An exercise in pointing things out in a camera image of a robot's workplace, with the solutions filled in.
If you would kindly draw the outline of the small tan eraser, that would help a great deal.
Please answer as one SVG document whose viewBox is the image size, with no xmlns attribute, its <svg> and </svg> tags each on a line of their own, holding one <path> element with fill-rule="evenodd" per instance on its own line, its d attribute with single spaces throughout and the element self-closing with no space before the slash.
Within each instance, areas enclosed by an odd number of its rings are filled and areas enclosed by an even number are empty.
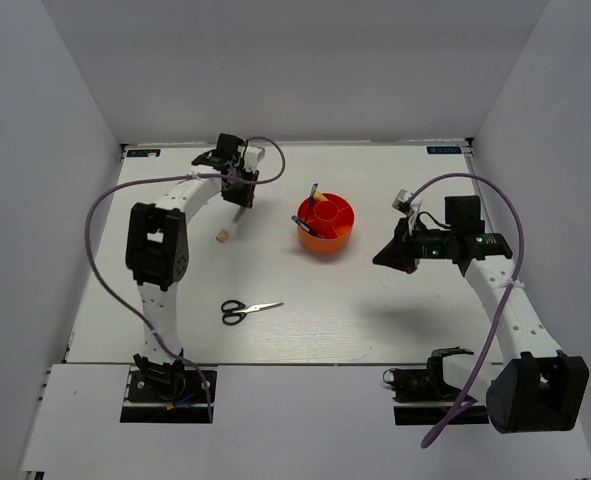
<svg viewBox="0 0 591 480">
<path fill-rule="evenodd" d="M 229 238 L 229 232 L 227 230 L 221 230 L 216 235 L 216 240 L 220 243 L 225 243 Z"/>
</svg>

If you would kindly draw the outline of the green gel pen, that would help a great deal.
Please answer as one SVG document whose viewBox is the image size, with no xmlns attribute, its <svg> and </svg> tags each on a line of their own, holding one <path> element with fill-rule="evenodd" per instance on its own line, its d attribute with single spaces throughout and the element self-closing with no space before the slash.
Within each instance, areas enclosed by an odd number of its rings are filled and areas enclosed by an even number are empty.
<svg viewBox="0 0 591 480">
<path fill-rule="evenodd" d="M 324 236 L 322 234 L 320 234 L 317 230 L 313 229 L 310 225 L 308 225 L 306 222 L 304 222 L 303 220 L 301 220 L 298 216 L 293 215 L 291 217 L 291 220 L 305 233 L 307 233 L 308 235 L 315 237 L 315 238 L 319 238 L 319 239 L 324 239 Z"/>
</svg>

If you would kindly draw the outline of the blue gel pen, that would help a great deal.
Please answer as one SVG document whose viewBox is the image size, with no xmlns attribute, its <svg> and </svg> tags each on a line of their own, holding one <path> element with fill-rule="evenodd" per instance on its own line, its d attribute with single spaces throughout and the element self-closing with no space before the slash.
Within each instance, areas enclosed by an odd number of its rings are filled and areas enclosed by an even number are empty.
<svg viewBox="0 0 591 480">
<path fill-rule="evenodd" d="M 313 183 L 313 185 L 311 187 L 309 199 L 308 199 L 308 207 L 309 208 L 311 208 L 315 202 L 315 195 L 317 193 L 318 185 L 319 185 L 318 183 Z"/>
</svg>

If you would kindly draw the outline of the orange-capped highlighter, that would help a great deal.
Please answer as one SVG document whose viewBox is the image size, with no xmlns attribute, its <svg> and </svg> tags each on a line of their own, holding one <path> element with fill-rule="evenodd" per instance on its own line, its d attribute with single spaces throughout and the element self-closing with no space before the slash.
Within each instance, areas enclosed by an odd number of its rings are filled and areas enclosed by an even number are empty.
<svg viewBox="0 0 591 480">
<path fill-rule="evenodd" d="M 241 219 L 243 218 L 243 215 L 246 213 L 246 211 L 247 211 L 247 209 L 245 207 L 239 207 L 238 210 L 236 211 L 235 215 L 231 219 L 231 223 L 238 224 L 241 221 Z"/>
</svg>

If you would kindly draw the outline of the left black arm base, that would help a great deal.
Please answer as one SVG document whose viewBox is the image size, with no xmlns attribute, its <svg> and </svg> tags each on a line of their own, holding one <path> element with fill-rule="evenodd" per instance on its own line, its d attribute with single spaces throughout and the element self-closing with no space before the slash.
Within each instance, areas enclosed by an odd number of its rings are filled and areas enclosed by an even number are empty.
<svg viewBox="0 0 591 480">
<path fill-rule="evenodd" d="M 204 383 L 194 370 L 186 370 L 174 387 L 154 382 L 132 368 L 121 407 L 122 424 L 210 424 L 206 391 L 215 404 L 216 370 L 205 370 Z"/>
</svg>

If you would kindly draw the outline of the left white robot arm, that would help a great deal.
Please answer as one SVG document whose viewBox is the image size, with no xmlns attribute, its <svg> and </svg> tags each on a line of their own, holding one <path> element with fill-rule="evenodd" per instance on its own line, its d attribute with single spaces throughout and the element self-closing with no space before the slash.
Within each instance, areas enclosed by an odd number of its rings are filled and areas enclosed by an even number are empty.
<svg viewBox="0 0 591 480">
<path fill-rule="evenodd" d="M 177 320 L 178 284 L 189 267 L 188 223 L 213 197 L 250 208 L 259 179 L 262 147 L 221 134 L 216 147 L 198 155 L 183 180 L 153 203 L 137 203 L 130 212 L 126 266 L 141 299 L 143 350 L 136 364 L 172 363 L 183 353 Z"/>
</svg>

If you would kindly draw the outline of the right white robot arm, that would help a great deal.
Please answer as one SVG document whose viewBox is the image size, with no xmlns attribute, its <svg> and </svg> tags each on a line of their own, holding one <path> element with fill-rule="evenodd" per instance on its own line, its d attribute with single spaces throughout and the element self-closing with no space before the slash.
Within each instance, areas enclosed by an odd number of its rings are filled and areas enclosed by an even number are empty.
<svg viewBox="0 0 591 480">
<path fill-rule="evenodd" d="M 411 274 L 422 260 L 449 260 L 472 287 L 489 320 L 502 365 L 480 369 L 468 398 L 482 403 L 501 433 L 570 431 L 589 379 L 580 356 L 569 356 L 543 326 L 523 286 L 503 235 L 486 230 L 476 195 L 445 200 L 443 228 L 421 221 L 421 204 L 402 190 L 393 202 L 402 214 L 376 265 Z"/>
</svg>

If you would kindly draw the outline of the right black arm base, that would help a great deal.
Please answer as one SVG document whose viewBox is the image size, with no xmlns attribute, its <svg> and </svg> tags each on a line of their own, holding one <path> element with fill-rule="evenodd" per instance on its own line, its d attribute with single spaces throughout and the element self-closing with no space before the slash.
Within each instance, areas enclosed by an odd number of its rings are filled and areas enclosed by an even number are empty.
<svg viewBox="0 0 591 480">
<path fill-rule="evenodd" d="M 393 392 L 396 426 L 434 426 L 459 395 L 449 385 L 433 386 L 426 369 L 389 368 L 382 381 Z"/>
</svg>

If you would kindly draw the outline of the left blue corner label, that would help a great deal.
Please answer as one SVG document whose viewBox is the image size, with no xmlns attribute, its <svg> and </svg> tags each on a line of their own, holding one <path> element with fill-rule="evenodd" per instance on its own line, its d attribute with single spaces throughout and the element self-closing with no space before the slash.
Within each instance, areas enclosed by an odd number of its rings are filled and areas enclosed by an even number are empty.
<svg viewBox="0 0 591 480">
<path fill-rule="evenodd" d="M 129 149 L 126 152 L 127 158 L 155 158 L 160 155 L 160 149 Z"/>
</svg>

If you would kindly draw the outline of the blue corner label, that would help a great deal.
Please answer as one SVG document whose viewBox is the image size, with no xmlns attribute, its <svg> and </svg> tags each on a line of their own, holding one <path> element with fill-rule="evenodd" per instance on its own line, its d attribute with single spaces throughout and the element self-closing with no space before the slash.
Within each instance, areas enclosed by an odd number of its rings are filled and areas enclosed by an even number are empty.
<svg viewBox="0 0 591 480">
<path fill-rule="evenodd" d="M 429 155 L 461 155 L 459 146 L 431 145 L 426 147 Z"/>
<path fill-rule="evenodd" d="M 160 149 L 129 149 L 126 152 L 127 158 L 155 158 L 160 155 Z"/>
</svg>

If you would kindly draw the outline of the orange round compartment container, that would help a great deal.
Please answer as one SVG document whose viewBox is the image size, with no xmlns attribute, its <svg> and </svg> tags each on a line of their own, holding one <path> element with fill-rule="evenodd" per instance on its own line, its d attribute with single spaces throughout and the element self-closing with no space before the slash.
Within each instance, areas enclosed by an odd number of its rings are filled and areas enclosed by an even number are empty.
<svg viewBox="0 0 591 480">
<path fill-rule="evenodd" d="M 324 200 L 315 200 L 311 208 L 308 199 L 303 200 L 296 216 L 317 230 L 324 239 L 312 237 L 297 227 L 300 244 L 309 252 L 316 254 L 335 254 L 343 250 L 349 243 L 355 214 L 350 203 L 341 196 L 330 192 L 323 193 Z M 341 235 L 338 228 L 342 225 L 352 227 L 350 232 Z"/>
</svg>

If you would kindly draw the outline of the right blue corner label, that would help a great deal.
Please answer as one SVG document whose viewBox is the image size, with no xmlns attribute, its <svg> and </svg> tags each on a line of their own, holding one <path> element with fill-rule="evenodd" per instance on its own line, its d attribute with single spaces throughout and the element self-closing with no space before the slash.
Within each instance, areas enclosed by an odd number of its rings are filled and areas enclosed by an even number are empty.
<svg viewBox="0 0 591 480">
<path fill-rule="evenodd" d="M 461 155 L 459 146 L 431 145 L 426 147 L 429 155 Z"/>
</svg>

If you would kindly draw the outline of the black-handled scissors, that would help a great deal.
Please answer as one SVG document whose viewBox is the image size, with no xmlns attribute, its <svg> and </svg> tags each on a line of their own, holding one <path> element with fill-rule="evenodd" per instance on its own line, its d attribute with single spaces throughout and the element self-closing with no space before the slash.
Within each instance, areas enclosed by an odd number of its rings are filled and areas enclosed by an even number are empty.
<svg viewBox="0 0 591 480">
<path fill-rule="evenodd" d="M 241 323 L 249 314 L 279 308 L 283 305 L 283 302 L 271 302 L 247 306 L 239 300 L 230 299 L 221 305 L 221 320 L 224 325 L 235 326 Z"/>
</svg>

